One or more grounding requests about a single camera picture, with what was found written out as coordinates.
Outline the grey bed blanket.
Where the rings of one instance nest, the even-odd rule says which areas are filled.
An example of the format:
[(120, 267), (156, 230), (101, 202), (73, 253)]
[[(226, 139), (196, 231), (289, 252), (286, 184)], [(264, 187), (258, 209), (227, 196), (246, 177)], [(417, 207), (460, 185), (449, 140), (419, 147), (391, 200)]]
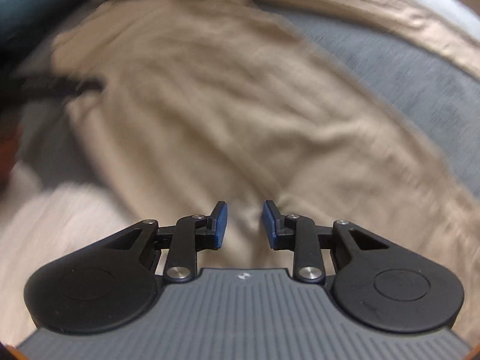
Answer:
[[(389, 33), (306, 10), (258, 1), (259, 9), (288, 19), (410, 118), (445, 152), (454, 174), (479, 193), (479, 83), (438, 56)], [(85, 18), (88, 0), (52, 27), (15, 68), (47, 72), (50, 46), (60, 32)], [(24, 109), (25, 133), (19, 156), (37, 174), (43, 189), (63, 183), (98, 185), (99, 178), (77, 144), (61, 107), (52, 101)]]

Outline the beige trousers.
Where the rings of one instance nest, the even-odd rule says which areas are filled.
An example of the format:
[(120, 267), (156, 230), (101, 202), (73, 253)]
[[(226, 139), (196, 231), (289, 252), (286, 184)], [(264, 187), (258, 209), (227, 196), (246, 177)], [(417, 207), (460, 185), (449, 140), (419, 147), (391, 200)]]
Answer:
[(251, 0), (111, 0), (58, 35), (51, 62), (103, 80), (67, 113), (137, 217), (229, 203), (203, 266), (291, 266), (259, 226), (269, 199), (347, 219), (452, 270), (465, 288), (455, 331), (479, 342), (479, 202), (425, 134), (285, 19)]

